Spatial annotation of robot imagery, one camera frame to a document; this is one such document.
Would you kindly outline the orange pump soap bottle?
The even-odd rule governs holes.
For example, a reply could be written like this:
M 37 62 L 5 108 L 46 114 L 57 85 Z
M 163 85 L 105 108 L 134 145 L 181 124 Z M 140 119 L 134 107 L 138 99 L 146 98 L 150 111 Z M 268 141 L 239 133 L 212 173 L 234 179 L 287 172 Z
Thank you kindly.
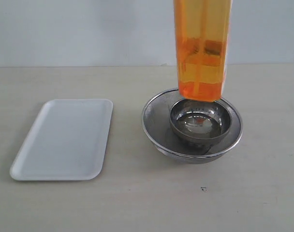
M 174 1 L 178 89 L 186 99 L 221 98 L 232 5 L 231 0 Z

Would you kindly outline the white rectangular plastic tray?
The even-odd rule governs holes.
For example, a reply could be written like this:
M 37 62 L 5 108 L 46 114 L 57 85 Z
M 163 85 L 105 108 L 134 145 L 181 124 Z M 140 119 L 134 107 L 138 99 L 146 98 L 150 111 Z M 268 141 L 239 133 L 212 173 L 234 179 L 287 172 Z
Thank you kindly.
M 38 113 L 10 176 L 17 181 L 83 181 L 103 168 L 113 103 L 55 99 Z

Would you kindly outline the small stainless steel bowl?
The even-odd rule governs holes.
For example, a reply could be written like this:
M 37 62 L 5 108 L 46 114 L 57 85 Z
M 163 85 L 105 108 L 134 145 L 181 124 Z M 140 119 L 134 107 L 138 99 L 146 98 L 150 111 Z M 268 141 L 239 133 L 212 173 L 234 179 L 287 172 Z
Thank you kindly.
M 184 141 L 198 145 L 214 145 L 229 133 L 232 125 L 229 110 L 220 101 L 177 101 L 170 109 L 173 133 Z

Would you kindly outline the large steel mesh colander bowl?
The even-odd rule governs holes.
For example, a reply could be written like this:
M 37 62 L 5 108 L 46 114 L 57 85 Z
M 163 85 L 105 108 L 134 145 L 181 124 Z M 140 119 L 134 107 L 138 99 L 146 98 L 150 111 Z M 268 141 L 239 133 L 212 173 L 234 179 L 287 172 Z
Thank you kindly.
M 176 136 L 170 126 L 169 113 L 171 107 L 181 99 L 185 98 L 177 88 L 168 89 L 150 99 L 142 111 L 143 130 L 161 153 L 181 162 L 201 164 L 218 159 L 239 143 L 243 132 L 242 118 L 224 98 L 219 101 L 229 110 L 233 121 L 223 140 L 214 145 L 198 145 Z

